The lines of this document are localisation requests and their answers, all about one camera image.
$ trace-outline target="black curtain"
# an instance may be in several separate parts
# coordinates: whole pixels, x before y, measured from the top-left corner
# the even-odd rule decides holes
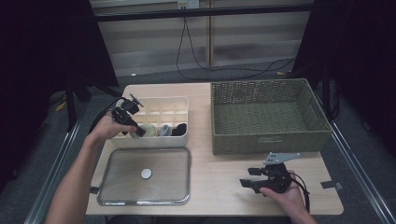
[[[118,86],[98,24],[74,19],[80,16],[93,16],[89,0],[0,3],[0,191],[35,140],[50,96],[70,76]]]

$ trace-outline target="woven basket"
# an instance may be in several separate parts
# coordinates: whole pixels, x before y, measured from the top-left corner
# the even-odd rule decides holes
[[[320,151],[332,135],[306,79],[211,83],[213,154]]]

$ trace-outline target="black cable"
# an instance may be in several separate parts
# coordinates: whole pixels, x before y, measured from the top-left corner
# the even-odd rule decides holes
[[[308,213],[310,212],[310,202],[309,202],[309,192],[306,189],[306,185],[305,182],[303,181],[303,179],[294,173],[289,173],[290,175],[295,175],[297,177],[299,177],[301,179],[301,181],[303,182],[304,185],[302,185],[300,182],[298,182],[296,179],[292,178],[291,181],[293,181],[294,183],[296,183],[302,190],[303,190],[303,194],[304,194],[304,200],[305,200],[305,208],[306,211],[308,211]]]
[[[190,40],[190,47],[191,47],[191,52],[192,52],[193,58],[194,58],[195,62],[196,62],[202,69],[205,69],[206,71],[210,71],[210,72],[226,71],[226,70],[241,70],[241,71],[259,72],[259,73],[256,73],[256,74],[253,74],[253,75],[250,75],[250,76],[247,76],[247,77],[234,78],[233,80],[255,77],[255,76],[261,75],[261,74],[263,74],[263,73],[265,73],[265,72],[271,72],[271,71],[276,71],[276,70],[282,69],[282,68],[286,67],[289,63],[291,63],[291,62],[296,58],[296,57],[294,57],[294,58],[292,58],[292,59],[280,59],[280,60],[273,61],[273,62],[271,62],[271,63],[268,65],[268,67],[267,67],[266,69],[264,69],[264,70],[249,69],[249,68],[218,68],[218,69],[205,68],[205,67],[201,66],[201,64],[200,64],[200,63],[198,62],[198,60],[196,59],[195,52],[194,52],[193,45],[192,45],[192,40],[191,40],[190,29],[189,29],[189,26],[188,26],[188,24],[187,24],[186,18],[184,18],[183,32],[181,33],[180,44],[179,44],[179,46],[178,46],[178,51],[177,51],[177,62],[176,62],[176,65],[177,65],[177,71],[180,73],[180,75],[181,75],[182,77],[184,77],[184,78],[186,78],[186,79],[200,80],[200,81],[208,81],[208,80],[211,80],[211,79],[203,79],[203,78],[195,78],[195,77],[186,77],[186,76],[184,76],[184,75],[182,74],[182,72],[180,71],[180,69],[179,69],[179,67],[178,67],[178,59],[179,59],[179,55],[180,55],[181,44],[183,43],[183,36],[184,36],[184,32],[186,31],[186,28],[187,28],[187,33],[188,33],[189,40]],[[278,67],[278,68],[276,68],[276,69],[270,69],[271,66],[272,66],[274,63],[277,63],[277,62],[280,62],[280,61],[285,61],[285,60],[287,60],[288,62],[287,62],[286,64],[284,64],[283,66]]]
[[[92,130],[95,128],[96,124],[99,122],[99,120],[107,113],[108,109],[114,105],[118,100],[126,100],[125,97],[120,97],[118,99],[116,99],[115,101],[113,101],[110,105],[108,105],[105,109],[103,109],[95,118],[95,120],[93,121],[91,128],[89,130],[89,133],[92,132]]]

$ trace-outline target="wall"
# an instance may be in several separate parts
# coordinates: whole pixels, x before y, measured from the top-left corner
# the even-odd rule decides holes
[[[310,2],[201,0],[200,8]],[[177,9],[177,1],[171,0],[91,0],[91,3],[97,14]],[[300,47],[308,17],[309,12],[234,15],[187,18],[187,24],[197,61],[202,66],[216,66],[271,62],[294,57]],[[100,22],[116,75],[122,77],[176,70],[183,24],[181,18]],[[179,58],[181,69],[198,67],[191,54],[187,31]]]

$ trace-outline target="transparent lid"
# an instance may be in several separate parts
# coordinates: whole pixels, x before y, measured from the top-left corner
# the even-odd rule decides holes
[[[176,205],[189,194],[187,148],[123,148],[111,153],[97,200],[101,205]]]

